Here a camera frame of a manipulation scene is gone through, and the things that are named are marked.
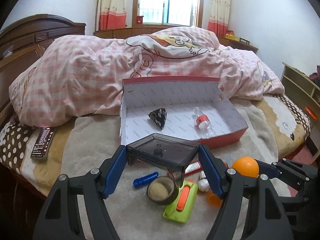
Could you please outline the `red cardboard shoe box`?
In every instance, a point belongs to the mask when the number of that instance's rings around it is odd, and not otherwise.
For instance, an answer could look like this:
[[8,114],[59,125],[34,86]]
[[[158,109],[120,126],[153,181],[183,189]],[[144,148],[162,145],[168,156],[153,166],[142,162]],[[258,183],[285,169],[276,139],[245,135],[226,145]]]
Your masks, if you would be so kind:
[[[198,141],[210,148],[236,143],[247,122],[218,87],[216,77],[156,76],[123,80],[120,106],[120,142],[128,145],[153,133]],[[208,116],[216,135],[202,139],[193,109]],[[165,108],[167,120],[160,129],[148,116]]]

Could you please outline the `left pink floral curtain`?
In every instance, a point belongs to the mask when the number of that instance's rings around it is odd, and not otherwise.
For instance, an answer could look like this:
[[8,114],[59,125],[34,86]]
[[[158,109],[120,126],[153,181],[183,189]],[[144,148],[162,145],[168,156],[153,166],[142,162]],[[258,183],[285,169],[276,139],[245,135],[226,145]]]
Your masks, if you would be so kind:
[[126,27],[126,0],[98,0],[96,30]]

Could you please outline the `black patterned pyramid puzzle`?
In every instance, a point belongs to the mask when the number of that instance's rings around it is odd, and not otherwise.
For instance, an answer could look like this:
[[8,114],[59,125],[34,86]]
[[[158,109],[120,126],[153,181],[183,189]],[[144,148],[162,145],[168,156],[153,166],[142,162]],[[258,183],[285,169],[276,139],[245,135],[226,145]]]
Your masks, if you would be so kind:
[[167,111],[165,108],[158,108],[148,114],[149,118],[160,128],[163,129],[167,120]]

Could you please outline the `low wooden window cabinet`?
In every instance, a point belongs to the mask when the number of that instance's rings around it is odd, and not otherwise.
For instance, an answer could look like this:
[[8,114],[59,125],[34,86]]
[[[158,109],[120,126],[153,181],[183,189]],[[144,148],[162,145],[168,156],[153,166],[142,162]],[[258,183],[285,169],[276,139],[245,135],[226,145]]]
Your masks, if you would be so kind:
[[196,27],[173,27],[168,25],[151,25],[151,26],[139,26],[139,27],[126,27],[120,29],[110,29],[96,31],[94,36],[99,38],[118,38],[118,39],[127,39],[129,37],[138,36],[138,35],[169,35],[171,37],[189,37],[192,40],[204,44],[205,42],[215,42],[219,43],[222,46],[229,46],[233,49],[248,50],[257,54],[258,48],[246,44],[244,42],[230,40],[225,37],[216,36],[213,32],[208,31],[202,28]]

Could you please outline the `window with wooden frame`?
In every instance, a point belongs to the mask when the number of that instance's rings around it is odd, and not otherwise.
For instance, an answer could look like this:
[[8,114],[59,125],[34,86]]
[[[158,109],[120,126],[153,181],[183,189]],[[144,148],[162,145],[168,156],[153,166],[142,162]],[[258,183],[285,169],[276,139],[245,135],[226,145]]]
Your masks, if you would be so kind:
[[204,0],[133,0],[132,26],[201,27]]

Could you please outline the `dark tape roll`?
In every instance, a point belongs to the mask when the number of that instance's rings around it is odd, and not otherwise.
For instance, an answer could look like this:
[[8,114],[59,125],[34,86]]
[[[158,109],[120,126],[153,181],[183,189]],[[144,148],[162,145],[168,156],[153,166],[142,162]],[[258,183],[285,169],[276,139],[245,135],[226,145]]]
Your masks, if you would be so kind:
[[179,189],[171,178],[161,176],[148,185],[146,193],[156,204],[169,205],[178,197]]

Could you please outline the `right pink floral curtain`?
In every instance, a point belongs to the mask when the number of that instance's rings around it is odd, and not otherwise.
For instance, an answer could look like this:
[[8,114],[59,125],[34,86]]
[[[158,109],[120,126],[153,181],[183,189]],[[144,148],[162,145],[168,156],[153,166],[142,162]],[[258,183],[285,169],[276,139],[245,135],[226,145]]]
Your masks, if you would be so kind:
[[210,18],[208,30],[216,36],[225,37],[228,29],[231,0],[212,0],[210,5]]

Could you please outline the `white red capsule toy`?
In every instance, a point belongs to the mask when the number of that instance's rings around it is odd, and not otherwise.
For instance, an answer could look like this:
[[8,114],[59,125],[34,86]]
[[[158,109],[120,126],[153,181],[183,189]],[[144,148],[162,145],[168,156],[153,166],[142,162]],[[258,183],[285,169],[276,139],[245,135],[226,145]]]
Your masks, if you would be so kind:
[[200,172],[200,176],[197,184],[201,192],[208,192],[210,190],[210,185],[204,171]]

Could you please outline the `orange ball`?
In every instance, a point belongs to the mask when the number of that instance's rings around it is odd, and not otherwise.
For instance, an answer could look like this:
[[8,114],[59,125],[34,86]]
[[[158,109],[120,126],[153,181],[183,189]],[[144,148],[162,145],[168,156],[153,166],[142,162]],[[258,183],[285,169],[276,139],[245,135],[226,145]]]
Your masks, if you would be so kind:
[[237,159],[232,168],[243,176],[257,178],[259,175],[259,165],[252,157],[241,157]]

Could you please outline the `orange translucent capsule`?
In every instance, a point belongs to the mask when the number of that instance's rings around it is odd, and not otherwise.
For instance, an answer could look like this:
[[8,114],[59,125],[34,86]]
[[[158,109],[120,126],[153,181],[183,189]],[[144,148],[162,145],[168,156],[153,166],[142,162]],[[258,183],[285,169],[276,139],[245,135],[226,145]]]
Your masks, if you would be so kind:
[[222,200],[212,191],[208,192],[207,200],[208,200],[208,203],[214,207],[220,207],[222,205]]

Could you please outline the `yellow box on cabinet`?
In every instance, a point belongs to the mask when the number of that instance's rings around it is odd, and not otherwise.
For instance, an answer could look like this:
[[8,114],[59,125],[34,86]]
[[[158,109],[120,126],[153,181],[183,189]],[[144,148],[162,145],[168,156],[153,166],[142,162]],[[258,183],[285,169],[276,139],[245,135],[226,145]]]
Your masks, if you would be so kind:
[[239,41],[245,44],[250,44],[249,40],[236,36],[232,30],[226,31],[225,38],[229,40]]

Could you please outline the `beige fleece blanket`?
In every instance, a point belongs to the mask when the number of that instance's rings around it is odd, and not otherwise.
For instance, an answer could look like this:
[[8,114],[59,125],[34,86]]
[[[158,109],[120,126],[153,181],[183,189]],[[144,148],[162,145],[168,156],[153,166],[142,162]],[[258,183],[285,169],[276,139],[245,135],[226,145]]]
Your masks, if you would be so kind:
[[[234,99],[233,105],[248,123],[240,141],[215,149],[214,155],[228,164],[245,156],[272,163],[278,147],[272,122],[256,102]],[[61,172],[69,177],[86,174],[112,157],[119,146],[120,118],[92,115],[75,120],[63,152]],[[205,239],[216,219],[218,208],[207,194],[196,195],[190,218],[185,223],[163,217],[165,207],[152,198],[172,189],[164,170],[141,161],[125,167],[116,190],[105,205],[120,239]]]

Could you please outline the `small clear plastic bottle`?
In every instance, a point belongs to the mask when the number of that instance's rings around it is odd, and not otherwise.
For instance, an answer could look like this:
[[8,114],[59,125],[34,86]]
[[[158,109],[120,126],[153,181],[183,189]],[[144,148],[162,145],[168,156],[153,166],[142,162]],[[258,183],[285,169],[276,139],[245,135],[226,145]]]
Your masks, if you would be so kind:
[[197,126],[197,129],[199,130],[201,138],[209,139],[214,137],[216,133],[213,130],[212,124],[208,116],[203,113],[200,107],[195,107],[193,109],[193,112],[195,116],[196,126]]

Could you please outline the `blue plastic cylinder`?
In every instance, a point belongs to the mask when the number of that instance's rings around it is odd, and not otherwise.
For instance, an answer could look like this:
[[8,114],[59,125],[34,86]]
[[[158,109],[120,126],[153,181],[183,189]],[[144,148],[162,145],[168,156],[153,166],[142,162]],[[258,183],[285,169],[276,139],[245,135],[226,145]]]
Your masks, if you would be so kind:
[[148,174],[146,176],[137,178],[133,181],[133,187],[135,189],[144,187],[146,185],[149,185],[152,181],[154,181],[158,177],[158,172],[153,172],[151,174]]

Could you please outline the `pink checked duvet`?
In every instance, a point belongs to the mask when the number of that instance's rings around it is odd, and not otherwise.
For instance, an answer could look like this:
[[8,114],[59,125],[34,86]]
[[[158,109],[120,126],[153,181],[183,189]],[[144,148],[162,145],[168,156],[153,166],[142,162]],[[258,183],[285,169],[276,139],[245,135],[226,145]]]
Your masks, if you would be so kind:
[[16,77],[8,93],[20,123],[53,127],[74,116],[117,114],[122,81],[147,76],[217,77],[227,98],[260,100],[285,92],[252,51],[154,34],[59,37]]

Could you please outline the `dark transparent plastic tray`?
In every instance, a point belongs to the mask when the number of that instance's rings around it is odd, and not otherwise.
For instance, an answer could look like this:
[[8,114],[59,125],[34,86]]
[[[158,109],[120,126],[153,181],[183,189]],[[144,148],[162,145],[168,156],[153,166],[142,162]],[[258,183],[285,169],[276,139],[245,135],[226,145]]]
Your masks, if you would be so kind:
[[175,184],[183,185],[185,169],[197,155],[200,143],[153,133],[126,146],[128,164],[139,160],[166,170]]

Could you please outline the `sheep pattern bed sheet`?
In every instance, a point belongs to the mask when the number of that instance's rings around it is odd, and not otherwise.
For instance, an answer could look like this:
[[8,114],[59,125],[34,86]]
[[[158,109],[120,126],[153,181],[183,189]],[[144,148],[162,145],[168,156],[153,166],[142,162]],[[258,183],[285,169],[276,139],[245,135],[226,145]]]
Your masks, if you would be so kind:
[[[310,133],[310,121],[287,96],[266,95],[260,101],[232,100],[248,128],[240,141],[215,149],[231,165],[244,156],[270,163],[294,152]],[[47,195],[57,176],[71,177],[98,167],[119,145],[120,118],[90,115],[60,126],[43,161],[32,160],[31,150],[40,130],[10,118],[1,130],[1,164]]]

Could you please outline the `red labelled small box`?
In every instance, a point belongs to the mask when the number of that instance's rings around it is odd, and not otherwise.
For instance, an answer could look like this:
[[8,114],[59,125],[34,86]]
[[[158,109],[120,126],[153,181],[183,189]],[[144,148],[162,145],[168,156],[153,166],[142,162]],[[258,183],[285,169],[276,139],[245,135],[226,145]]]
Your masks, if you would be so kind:
[[189,176],[191,174],[195,174],[197,172],[201,172],[202,171],[202,166],[200,164],[199,161],[195,161],[193,163],[190,163],[187,168],[185,169],[185,176]]

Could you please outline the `wooden side shelf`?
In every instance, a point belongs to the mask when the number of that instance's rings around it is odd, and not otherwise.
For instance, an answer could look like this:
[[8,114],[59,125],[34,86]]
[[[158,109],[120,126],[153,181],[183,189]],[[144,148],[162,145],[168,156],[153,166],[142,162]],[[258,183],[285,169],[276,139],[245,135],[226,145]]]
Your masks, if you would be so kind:
[[281,82],[285,87],[285,94],[309,117],[309,145],[319,150],[319,87],[297,68],[284,62],[282,64],[284,70]]

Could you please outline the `black remote control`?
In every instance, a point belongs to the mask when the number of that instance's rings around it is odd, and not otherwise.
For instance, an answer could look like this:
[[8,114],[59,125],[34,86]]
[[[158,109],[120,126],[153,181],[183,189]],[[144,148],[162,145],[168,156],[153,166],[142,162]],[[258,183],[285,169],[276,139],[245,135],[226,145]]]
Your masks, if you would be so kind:
[[47,158],[53,137],[55,135],[56,127],[43,127],[36,139],[35,145],[31,151],[31,159],[44,160]]

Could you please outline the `pink floral curtain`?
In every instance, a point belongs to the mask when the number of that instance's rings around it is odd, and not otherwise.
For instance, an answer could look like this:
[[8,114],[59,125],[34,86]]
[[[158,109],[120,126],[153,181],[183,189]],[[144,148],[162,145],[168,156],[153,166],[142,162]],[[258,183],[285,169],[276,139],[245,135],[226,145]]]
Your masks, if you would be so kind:
[[126,0],[98,0],[96,30],[126,27]]
[[212,0],[210,5],[210,18],[208,30],[216,36],[225,37],[228,29],[231,0]]

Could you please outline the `dark wooden headboard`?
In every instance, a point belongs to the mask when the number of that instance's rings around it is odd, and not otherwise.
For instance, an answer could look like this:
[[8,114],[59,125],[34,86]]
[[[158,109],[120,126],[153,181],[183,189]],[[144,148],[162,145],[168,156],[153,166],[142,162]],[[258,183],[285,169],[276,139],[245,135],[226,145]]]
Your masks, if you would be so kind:
[[1,31],[1,126],[13,113],[8,89],[37,61],[58,37],[84,35],[85,23],[62,16],[38,14],[23,18]]

